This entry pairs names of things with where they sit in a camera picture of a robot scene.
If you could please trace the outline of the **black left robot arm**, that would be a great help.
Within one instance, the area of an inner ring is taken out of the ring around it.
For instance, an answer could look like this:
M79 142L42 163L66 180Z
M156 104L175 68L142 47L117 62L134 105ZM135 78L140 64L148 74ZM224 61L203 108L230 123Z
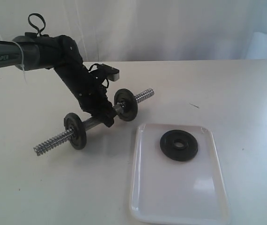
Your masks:
M76 42L66 35L37 36L27 32L13 41L0 41L0 68L16 66L23 71L54 69L79 102L84 112L107 127L117 115L106 95L104 82L119 78L119 70L96 63L96 69L86 68Z

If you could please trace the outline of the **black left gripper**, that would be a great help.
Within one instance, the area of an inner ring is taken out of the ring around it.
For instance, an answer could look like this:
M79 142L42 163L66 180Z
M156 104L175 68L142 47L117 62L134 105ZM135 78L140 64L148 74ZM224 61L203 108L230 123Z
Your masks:
M85 67L74 68L78 90L76 96L83 111L95 117L102 117L102 123L107 127L114 124L115 113L112 103L106 95L107 87L103 82L107 79L105 69L99 67L89 71Z

